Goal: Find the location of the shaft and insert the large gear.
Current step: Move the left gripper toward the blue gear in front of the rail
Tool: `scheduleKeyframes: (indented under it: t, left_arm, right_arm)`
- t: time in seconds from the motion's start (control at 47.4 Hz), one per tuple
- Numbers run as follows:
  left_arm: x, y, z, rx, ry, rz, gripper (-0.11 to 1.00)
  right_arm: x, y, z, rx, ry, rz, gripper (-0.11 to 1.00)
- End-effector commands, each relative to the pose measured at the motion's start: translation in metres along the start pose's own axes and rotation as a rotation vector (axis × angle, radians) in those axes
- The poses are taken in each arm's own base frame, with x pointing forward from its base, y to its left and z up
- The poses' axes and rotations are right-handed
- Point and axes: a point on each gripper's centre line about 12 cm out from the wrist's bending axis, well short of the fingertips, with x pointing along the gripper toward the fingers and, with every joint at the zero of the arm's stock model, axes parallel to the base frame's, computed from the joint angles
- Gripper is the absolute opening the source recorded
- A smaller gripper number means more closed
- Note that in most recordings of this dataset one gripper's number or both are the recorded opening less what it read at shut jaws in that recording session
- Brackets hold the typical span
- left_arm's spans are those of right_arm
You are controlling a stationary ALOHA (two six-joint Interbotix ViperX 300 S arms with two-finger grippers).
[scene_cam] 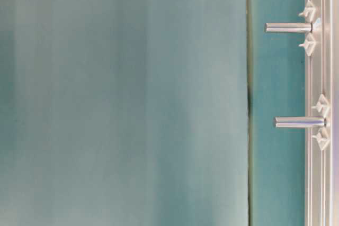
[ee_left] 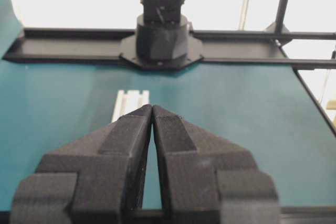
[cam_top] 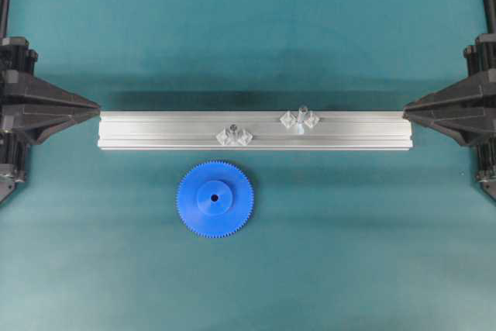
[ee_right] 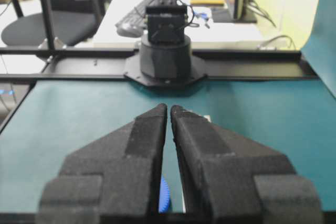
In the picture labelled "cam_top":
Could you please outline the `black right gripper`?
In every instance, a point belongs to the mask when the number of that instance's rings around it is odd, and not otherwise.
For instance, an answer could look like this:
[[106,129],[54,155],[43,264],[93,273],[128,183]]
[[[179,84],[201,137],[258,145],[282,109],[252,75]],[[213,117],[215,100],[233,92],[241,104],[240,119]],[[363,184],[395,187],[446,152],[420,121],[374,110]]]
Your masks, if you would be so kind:
[[[495,35],[480,34],[463,51],[468,78],[404,107],[403,117],[475,147],[480,184],[495,183]],[[462,103],[483,109],[434,109]]]

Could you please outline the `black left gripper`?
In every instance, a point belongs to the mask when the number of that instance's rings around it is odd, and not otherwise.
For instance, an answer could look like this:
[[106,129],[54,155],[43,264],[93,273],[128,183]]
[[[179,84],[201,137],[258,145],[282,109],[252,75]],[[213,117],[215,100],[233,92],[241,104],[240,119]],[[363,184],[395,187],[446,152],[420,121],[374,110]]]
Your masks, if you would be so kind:
[[[23,36],[1,39],[1,179],[26,181],[29,143],[100,114],[100,105],[33,76],[38,53]],[[74,108],[8,108],[37,104]]]

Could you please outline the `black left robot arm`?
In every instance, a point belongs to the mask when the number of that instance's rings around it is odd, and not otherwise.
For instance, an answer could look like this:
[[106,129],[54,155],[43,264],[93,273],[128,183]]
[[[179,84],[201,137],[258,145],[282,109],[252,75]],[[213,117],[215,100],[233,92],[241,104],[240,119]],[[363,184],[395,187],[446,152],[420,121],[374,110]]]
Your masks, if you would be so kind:
[[10,0],[1,0],[1,189],[26,180],[30,147],[99,115],[99,104],[35,76],[38,53],[7,36]]

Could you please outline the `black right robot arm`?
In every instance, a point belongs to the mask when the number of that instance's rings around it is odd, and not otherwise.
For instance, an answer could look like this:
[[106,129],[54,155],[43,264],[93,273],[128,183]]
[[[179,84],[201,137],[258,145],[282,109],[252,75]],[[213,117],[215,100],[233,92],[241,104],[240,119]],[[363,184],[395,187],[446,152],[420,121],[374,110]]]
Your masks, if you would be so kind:
[[495,0],[483,0],[487,32],[467,46],[467,77],[404,107],[403,117],[473,147],[476,180],[495,197]]

